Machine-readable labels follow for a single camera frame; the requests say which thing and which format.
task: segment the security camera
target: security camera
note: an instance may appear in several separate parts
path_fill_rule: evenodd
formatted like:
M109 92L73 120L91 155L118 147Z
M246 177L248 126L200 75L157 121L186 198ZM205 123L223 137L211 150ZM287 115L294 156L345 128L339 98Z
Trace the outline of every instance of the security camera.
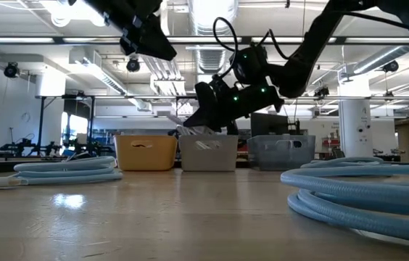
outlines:
M130 58L127 63L127 71L134 73L140 70L140 63L138 58Z
M21 74L21 71L17 67L17 62L8 62L8 66L4 68L4 75L8 78L15 79Z
M382 68L382 70L386 73L394 73L398 71L398 69L400 69L400 65L396 61L390 62L389 64L384 65L384 67Z

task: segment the white pillar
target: white pillar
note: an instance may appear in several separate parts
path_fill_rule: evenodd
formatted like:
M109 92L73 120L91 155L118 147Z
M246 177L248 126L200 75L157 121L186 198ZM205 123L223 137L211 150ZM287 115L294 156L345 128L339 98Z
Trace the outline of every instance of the white pillar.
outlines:
M363 75L343 81L340 96L370 96L368 78ZM371 106L369 100L339 102L340 144L346 157L372 157Z

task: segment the ceiling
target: ceiling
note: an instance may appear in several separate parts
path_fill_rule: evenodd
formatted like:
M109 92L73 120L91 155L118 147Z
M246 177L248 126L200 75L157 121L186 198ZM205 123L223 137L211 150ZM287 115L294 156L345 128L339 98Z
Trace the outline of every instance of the ceiling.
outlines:
M69 25L58 28L51 22L51 14L47 10L40 10L42 5L38 1L0 1L0 36L119 36L120 34L113 27L97 27L88 20L73 20ZM234 20L234 27L239 36L263 36L267 29L273 29L277 36L301 37L308 31L311 22L321 13L327 0L292 0L290 8L284 8L284 1L258 1L240 0L238 14ZM24 8L36 8L29 11ZM187 0L168 1L168 28L173 36L191 35L189 13L187 12ZM398 19L390 14L383 13L378 9L364 11L367 15L385 17L388 19ZM378 23L369 20L362 20L355 17L345 17L336 29L334 36L401 36L409 37L409 32L391 25ZM197 66L194 52L187 50L187 45L174 46L177 51L175 58L182 76L186 81L186 90L193 91L197 81ZM344 64L352 64L363 61L372 54L381 51L387 46L380 45L332 45L327 46L318 59L318 65L311 75L310 82L319 79L329 70L338 69ZM57 63L70 75L68 88L83 89L87 93L98 95L108 94L107 87L90 75L78 75L75 73L75 65L69 63L69 52L74 46L57 45L0 45L0 54L40 54L47 59ZM103 58L102 65L105 70L113 74L125 87L135 94L154 94L149 87L151 73L141 63L140 72L129 73L125 66L128 57L120 51L118 45L88 46L87 48L97 51ZM273 46L266 46L269 62L285 63ZM291 54L297 46L283 45L282 51ZM373 72L369 75L370 89L373 95L381 95L387 89L400 88L409 84L409 54L397 59L400 69L397 72L389 73L386 77L382 72ZM338 82L335 77L328 77L324 83L329 87L331 95L336 94ZM234 84L236 79L230 75L226 82ZM318 85L309 86L307 92L312 94ZM409 96L409 88L400 92L401 96Z

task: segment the wooden table surface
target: wooden table surface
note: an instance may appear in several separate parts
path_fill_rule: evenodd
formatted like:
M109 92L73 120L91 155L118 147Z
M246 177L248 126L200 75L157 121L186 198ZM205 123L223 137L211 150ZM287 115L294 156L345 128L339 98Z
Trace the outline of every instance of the wooden table surface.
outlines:
M0 260L409 260L292 212L280 173L126 173L0 191Z

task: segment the blue hose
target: blue hose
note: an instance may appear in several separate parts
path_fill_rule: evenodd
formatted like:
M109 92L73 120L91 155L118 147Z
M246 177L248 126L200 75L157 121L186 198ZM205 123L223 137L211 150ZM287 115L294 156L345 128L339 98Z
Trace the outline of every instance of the blue hose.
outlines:
M77 159L58 163L27 163L15 166L19 173L14 178L23 179L28 185L56 183L86 183L121 179L122 173L114 169L114 157Z
M288 198L289 206L301 215L409 241L409 183L352 183L325 179L396 174L409 175L409 165L385 165L382 159L358 157L303 165L282 173L281 181L301 188Z

